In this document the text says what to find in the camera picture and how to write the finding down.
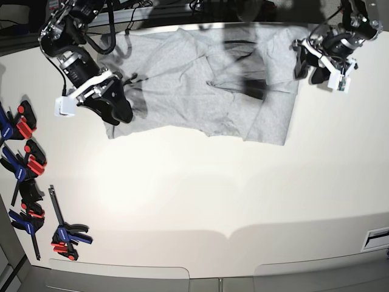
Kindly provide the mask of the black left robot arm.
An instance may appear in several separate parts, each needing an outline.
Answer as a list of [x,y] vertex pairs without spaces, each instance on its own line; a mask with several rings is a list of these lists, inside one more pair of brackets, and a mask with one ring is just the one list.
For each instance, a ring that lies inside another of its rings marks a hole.
[[294,40],[295,79],[306,78],[309,68],[314,68],[313,85],[327,83],[329,89],[347,92],[351,83],[349,75],[358,69],[352,53],[383,31],[375,5],[374,1],[341,1],[337,11],[306,38]]

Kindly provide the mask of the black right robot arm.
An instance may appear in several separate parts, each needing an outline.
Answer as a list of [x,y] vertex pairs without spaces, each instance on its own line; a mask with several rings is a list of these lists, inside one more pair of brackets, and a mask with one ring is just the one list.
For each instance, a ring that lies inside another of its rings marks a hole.
[[[110,44],[105,49],[88,36],[89,24],[104,8],[108,9],[110,28]],[[56,116],[73,116],[80,106],[113,126],[132,121],[133,111],[125,97],[121,73],[100,67],[84,48],[89,44],[101,55],[115,49],[113,1],[64,1],[42,27],[38,42],[46,58],[58,60],[60,72],[74,87],[56,99]]]

